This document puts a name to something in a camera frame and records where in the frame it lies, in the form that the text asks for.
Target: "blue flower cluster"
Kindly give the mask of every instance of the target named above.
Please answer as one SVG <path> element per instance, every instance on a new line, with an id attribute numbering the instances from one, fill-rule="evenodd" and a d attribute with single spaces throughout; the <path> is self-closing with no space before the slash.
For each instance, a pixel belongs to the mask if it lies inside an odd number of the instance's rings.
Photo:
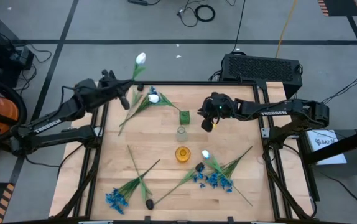
<path id="1" fill-rule="evenodd" d="M 114 188 L 111 194 L 105 194 L 105 201 L 109 204 L 110 208 L 117 210 L 120 214 L 123 215 L 123 210 L 119 206 L 121 204 L 124 207 L 127 207 L 129 204 L 125 201 L 123 195 L 118 193 L 118 190 Z"/>
<path id="2" fill-rule="evenodd" d="M 196 183 L 198 181 L 198 179 L 203 180 L 203 174 L 202 171 L 205 169 L 205 166 L 199 168 L 198 171 L 198 175 L 196 175 L 195 177 L 193 177 L 193 181 Z M 200 183 L 200 188 L 204 188 L 206 187 L 206 185 L 204 183 Z"/>
<path id="3" fill-rule="evenodd" d="M 218 175 L 217 173 L 212 173 L 210 177 L 206 177 L 206 181 L 209 182 L 209 184 L 215 188 L 218 186 Z"/>
<path id="4" fill-rule="evenodd" d="M 227 192 L 232 192 L 233 191 L 234 182 L 232 180 L 228 180 L 223 175 L 220 175 L 217 172 L 212 173 L 212 175 L 210 177 L 206 176 L 206 181 L 209 182 L 209 184 L 213 188 L 218 186 L 219 180 L 220 180 L 221 188 L 223 188 Z"/>
<path id="5" fill-rule="evenodd" d="M 156 88 L 152 86 L 152 87 L 149 88 L 149 94 L 150 94 L 150 95 L 151 95 L 151 94 L 158 95 L 158 92 L 156 91 Z"/>

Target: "gray concrete floor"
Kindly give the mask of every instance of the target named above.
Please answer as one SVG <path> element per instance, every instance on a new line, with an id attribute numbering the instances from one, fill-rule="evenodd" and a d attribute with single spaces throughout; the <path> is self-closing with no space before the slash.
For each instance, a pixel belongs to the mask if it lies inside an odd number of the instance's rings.
<path id="1" fill-rule="evenodd" d="M 0 18 L 20 39 L 58 40 L 73 0 L 0 1 Z M 209 0 L 216 19 L 194 28 L 181 24 L 175 15 L 185 0 L 161 0 L 156 6 L 142 7 L 126 0 L 79 0 L 68 40 L 149 40 L 226 39 L 234 40 L 242 0 L 230 7 L 223 0 Z M 239 39 L 278 40 L 292 0 L 247 0 Z M 191 23 L 193 18 L 184 19 Z M 285 33 L 285 40 L 356 40 L 345 17 L 325 17 L 317 0 L 301 0 Z M 56 45 L 36 45 L 54 53 Z M 147 70 L 142 80 L 207 80 L 220 68 L 220 60 L 233 46 L 227 45 L 64 45 L 55 68 L 41 114 L 55 110 L 60 87 L 72 86 L 84 78 L 99 79 L 101 70 L 112 69 L 118 78 L 130 77 L 132 61 L 140 52 L 147 54 Z M 248 55 L 274 57 L 276 45 L 239 45 Z M 40 58 L 46 57 L 37 53 Z M 283 45 L 280 58 L 299 60 L 304 66 L 299 98 L 322 101 L 357 77 L 357 45 Z M 37 77 L 24 92 L 29 115 L 33 113 L 51 60 L 35 64 Z M 332 100 L 332 129 L 357 129 L 357 86 Z M 59 126 L 58 131 L 69 124 Z M 33 161 L 59 164 L 64 146 L 38 150 Z M 0 182 L 8 182 L 16 158 L 0 153 Z M 338 177 L 357 195 L 357 177 Z M 321 202 L 317 218 L 331 222 L 357 223 L 357 202 L 337 183 L 316 176 Z M 5 222 L 47 218 L 57 170 L 24 163 Z"/>

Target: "white label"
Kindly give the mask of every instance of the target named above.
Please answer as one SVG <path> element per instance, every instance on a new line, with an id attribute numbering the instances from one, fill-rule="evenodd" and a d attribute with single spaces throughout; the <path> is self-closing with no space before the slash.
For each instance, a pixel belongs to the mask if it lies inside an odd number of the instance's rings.
<path id="1" fill-rule="evenodd" d="M 287 115 L 286 111 L 275 111 L 275 112 L 260 112 L 263 116 L 269 115 Z"/>
<path id="2" fill-rule="evenodd" d="M 51 127 L 54 127 L 54 126 L 58 125 L 59 123 L 61 123 L 61 120 L 60 120 L 60 119 L 58 119 L 58 120 L 56 120 L 56 121 L 53 121 L 53 122 L 51 122 L 51 123 L 49 123 L 49 124 L 46 124 L 45 126 L 40 127 L 40 128 L 38 128 L 38 129 L 34 130 L 34 132 L 35 132 L 35 133 L 41 133 L 42 131 L 45 131 L 45 130 L 51 128 Z"/>

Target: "white tulip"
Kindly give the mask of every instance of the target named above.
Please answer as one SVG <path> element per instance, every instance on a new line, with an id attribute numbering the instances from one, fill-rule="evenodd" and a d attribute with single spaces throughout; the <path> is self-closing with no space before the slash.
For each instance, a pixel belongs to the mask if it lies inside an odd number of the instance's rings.
<path id="1" fill-rule="evenodd" d="M 158 103 L 159 102 L 159 96 L 156 95 L 156 94 L 150 94 L 150 95 L 148 95 L 148 100 L 151 103 Z"/>
<path id="2" fill-rule="evenodd" d="M 136 63 L 138 65 L 143 65 L 146 62 L 146 53 L 141 53 L 136 58 Z"/>
<path id="3" fill-rule="evenodd" d="M 209 152 L 207 150 L 203 150 L 202 155 L 205 159 L 209 159 L 209 157 L 210 157 Z"/>

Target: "yellow cable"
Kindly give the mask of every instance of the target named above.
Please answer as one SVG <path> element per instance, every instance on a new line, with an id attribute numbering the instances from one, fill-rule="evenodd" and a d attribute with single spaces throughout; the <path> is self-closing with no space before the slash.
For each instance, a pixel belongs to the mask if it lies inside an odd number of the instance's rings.
<path id="1" fill-rule="evenodd" d="M 290 12 L 289 12 L 288 19 L 286 20 L 284 29 L 283 29 L 282 32 L 280 33 L 280 38 L 279 38 L 279 43 L 278 43 L 278 49 L 277 49 L 277 53 L 276 53 L 276 58 L 278 57 L 279 49 L 281 49 L 281 42 L 282 42 L 282 39 L 284 38 L 284 33 L 285 33 L 285 30 L 286 30 L 286 27 L 288 26 L 288 23 L 289 23 L 289 21 L 290 21 L 290 18 L 292 17 L 293 11 L 295 11 L 296 4 L 297 4 L 297 0 L 294 0 L 293 5 L 292 5 L 292 8 L 290 9 Z"/>

